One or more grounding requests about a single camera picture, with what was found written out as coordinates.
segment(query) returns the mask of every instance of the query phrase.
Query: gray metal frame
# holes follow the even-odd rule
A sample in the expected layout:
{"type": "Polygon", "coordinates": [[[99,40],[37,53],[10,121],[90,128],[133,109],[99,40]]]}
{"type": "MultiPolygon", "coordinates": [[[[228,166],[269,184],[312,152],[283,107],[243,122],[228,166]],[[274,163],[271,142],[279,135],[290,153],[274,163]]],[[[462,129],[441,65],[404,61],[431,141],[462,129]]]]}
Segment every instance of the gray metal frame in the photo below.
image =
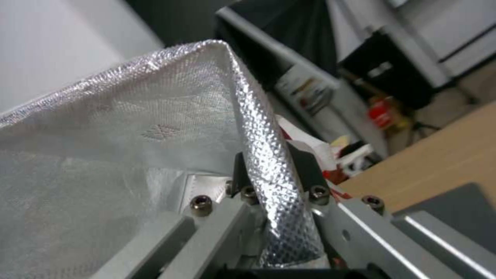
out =
{"type": "Polygon", "coordinates": [[[331,201],[313,212],[323,241],[350,268],[375,264],[394,278],[460,278],[359,199],[331,201]]]}
{"type": "MultiPolygon", "coordinates": [[[[378,214],[360,199],[331,199],[311,209],[323,242],[349,268],[375,264],[392,278],[496,279],[493,254],[425,212],[391,223],[387,213],[378,214]]],[[[263,246],[264,225],[261,207],[239,195],[214,204],[205,217],[164,213],[93,279],[152,279],[159,270],[159,279],[212,278],[222,268],[251,268],[263,246]]]]}
{"type": "Polygon", "coordinates": [[[496,279],[496,257],[425,211],[393,222],[464,278],[496,279]]]}
{"type": "Polygon", "coordinates": [[[162,213],[101,267],[92,279],[156,278],[194,234],[189,217],[162,213]]]}

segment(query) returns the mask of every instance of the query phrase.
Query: white wall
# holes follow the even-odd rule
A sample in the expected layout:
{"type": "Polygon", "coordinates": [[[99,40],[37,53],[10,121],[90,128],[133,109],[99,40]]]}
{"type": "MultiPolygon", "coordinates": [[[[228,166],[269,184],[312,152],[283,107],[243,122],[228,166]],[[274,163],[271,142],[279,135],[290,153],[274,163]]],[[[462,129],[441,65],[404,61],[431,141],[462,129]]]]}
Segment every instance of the white wall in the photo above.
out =
{"type": "MultiPolygon", "coordinates": [[[[496,22],[495,0],[411,0],[399,9],[444,57],[496,22]]],[[[496,51],[496,30],[445,64],[460,74],[496,51]]]]}
{"type": "MultiPolygon", "coordinates": [[[[344,54],[350,53],[360,42],[350,39],[353,32],[342,23],[342,11],[335,4],[340,0],[328,0],[337,11],[333,12],[333,23],[337,25],[338,46],[344,54]]],[[[412,36],[399,24],[384,0],[343,0],[350,7],[359,24],[374,29],[385,26],[391,37],[410,57],[412,62],[426,76],[433,86],[441,86],[448,77],[426,54],[412,36]]],[[[496,21],[494,0],[410,0],[397,10],[405,16],[415,29],[434,48],[440,57],[456,49],[484,27],[496,21]]],[[[463,51],[445,65],[459,74],[496,51],[496,31],[463,51]]]]}
{"type": "Polygon", "coordinates": [[[0,113],[162,47],[119,0],[0,1],[0,40],[0,113]]]}

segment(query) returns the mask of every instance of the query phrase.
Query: aluminum foil insulation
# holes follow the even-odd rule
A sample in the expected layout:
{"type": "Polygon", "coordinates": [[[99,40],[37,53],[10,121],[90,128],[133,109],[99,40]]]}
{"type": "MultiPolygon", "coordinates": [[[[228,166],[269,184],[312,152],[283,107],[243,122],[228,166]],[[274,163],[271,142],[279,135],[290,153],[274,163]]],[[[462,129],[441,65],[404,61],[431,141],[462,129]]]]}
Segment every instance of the aluminum foil insulation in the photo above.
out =
{"type": "MultiPolygon", "coordinates": [[[[235,72],[247,72],[233,59],[235,72]]],[[[303,199],[301,183],[267,96],[249,74],[239,74],[233,96],[248,176],[268,218],[262,267],[287,267],[324,255],[303,199]]]]}
{"type": "Polygon", "coordinates": [[[181,210],[191,174],[231,175],[240,150],[270,223],[262,265],[323,255],[270,105],[223,42],[138,57],[1,115],[0,278],[89,277],[181,210]]]}

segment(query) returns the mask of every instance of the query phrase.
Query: silver reflective fabric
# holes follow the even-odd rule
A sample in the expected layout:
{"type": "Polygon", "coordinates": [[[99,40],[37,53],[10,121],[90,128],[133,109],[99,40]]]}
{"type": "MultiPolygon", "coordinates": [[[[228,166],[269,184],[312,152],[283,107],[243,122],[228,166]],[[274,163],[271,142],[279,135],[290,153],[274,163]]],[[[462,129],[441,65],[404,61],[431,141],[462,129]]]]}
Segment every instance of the silver reflective fabric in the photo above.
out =
{"type": "Polygon", "coordinates": [[[265,95],[223,42],[154,52],[0,116],[0,279],[89,277],[179,212],[192,175],[231,175],[240,150],[270,221],[262,265],[323,255],[265,95]]]}

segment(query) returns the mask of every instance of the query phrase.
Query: wooden surface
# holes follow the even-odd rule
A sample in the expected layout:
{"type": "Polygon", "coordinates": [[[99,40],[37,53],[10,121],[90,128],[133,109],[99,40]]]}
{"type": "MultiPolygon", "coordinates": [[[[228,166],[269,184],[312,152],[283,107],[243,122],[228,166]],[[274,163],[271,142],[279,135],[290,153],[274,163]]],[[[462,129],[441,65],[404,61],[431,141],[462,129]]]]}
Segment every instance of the wooden surface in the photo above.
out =
{"type": "Polygon", "coordinates": [[[496,102],[340,186],[354,197],[376,195],[395,212],[469,182],[496,207],[496,102]]]}

